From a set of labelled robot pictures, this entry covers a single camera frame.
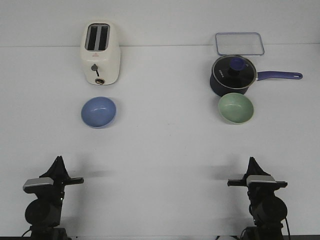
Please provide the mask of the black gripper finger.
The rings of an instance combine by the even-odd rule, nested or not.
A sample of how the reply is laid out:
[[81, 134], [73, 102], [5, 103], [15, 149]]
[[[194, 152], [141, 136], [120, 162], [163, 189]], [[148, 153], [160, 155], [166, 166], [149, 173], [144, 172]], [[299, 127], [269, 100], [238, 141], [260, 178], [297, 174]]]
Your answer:
[[249, 158], [248, 168], [246, 173], [243, 176], [243, 179], [246, 181], [249, 176], [270, 176], [269, 173], [263, 171], [263, 169], [259, 166], [254, 157]]
[[52, 180], [69, 180], [69, 176], [62, 156], [57, 156], [51, 167], [40, 178], [51, 178]]

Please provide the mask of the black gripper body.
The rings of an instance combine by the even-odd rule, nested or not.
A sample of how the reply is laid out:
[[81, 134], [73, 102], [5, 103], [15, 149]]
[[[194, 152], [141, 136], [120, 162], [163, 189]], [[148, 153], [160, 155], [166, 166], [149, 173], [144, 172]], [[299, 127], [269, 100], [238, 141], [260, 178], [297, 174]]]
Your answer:
[[40, 188], [37, 198], [46, 200], [63, 200], [65, 198], [65, 187], [84, 183], [83, 177], [68, 179], [56, 179], [52, 185], [45, 185]]
[[249, 200], [259, 199], [259, 192], [266, 192], [266, 195], [272, 195], [274, 191], [280, 188], [286, 188], [288, 183], [286, 181], [276, 180], [243, 180], [243, 179], [229, 179], [227, 186], [247, 187], [247, 196]]

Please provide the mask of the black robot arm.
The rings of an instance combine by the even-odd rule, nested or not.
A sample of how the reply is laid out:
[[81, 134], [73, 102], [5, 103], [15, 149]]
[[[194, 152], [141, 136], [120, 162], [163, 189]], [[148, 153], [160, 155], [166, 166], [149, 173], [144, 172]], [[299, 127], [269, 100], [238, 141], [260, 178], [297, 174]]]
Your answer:
[[287, 219], [288, 208], [275, 191], [286, 188], [286, 181], [276, 181], [265, 172], [254, 157], [249, 158], [246, 173], [242, 179], [229, 179], [227, 186], [246, 187], [250, 201], [248, 210], [254, 226], [247, 226], [240, 234], [240, 240], [283, 240], [282, 221]]
[[24, 217], [30, 224], [31, 240], [70, 240], [67, 231], [59, 227], [65, 187], [84, 183], [83, 177], [71, 178], [62, 156], [57, 156], [51, 167], [38, 178], [26, 180], [22, 189], [34, 194]]

